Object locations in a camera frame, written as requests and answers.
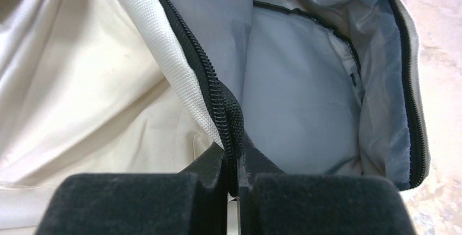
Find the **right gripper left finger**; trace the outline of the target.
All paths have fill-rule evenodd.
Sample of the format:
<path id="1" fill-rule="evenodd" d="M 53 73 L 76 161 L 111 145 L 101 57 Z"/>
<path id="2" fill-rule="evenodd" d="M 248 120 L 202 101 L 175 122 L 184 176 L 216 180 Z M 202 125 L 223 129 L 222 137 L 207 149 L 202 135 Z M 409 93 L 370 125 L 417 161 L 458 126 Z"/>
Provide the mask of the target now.
<path id="1" fill-rule="evenodd" d="M 225 234 L 224 152 L 179 173 L 76 174 L 56 190 L 36 234 Z"/>

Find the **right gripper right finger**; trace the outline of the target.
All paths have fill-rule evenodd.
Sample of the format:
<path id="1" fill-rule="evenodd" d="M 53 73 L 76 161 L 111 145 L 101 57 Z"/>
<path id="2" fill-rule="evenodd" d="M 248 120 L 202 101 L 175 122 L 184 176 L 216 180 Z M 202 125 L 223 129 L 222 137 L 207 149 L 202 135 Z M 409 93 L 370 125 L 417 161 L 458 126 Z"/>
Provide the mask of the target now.
<path id="1" fill-rule="evenodd" d="M 238 182 L 240 234 L 415 234 L 388 180 L 287 174 L 247 136 Z"/>

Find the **beige canvas backpack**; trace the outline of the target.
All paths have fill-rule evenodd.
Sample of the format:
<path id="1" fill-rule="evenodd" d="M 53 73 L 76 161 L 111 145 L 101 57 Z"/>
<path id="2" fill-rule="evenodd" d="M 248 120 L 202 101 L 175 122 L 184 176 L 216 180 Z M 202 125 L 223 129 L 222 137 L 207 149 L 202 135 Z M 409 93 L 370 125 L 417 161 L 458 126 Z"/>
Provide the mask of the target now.
<path id="1" fill-rule="evenodd" d="M 428 175 L 401 0 L 1 0 L 1 234 L 36 234 L 76 174 L 179 173 L 243 138 L 287 174 Z"/>

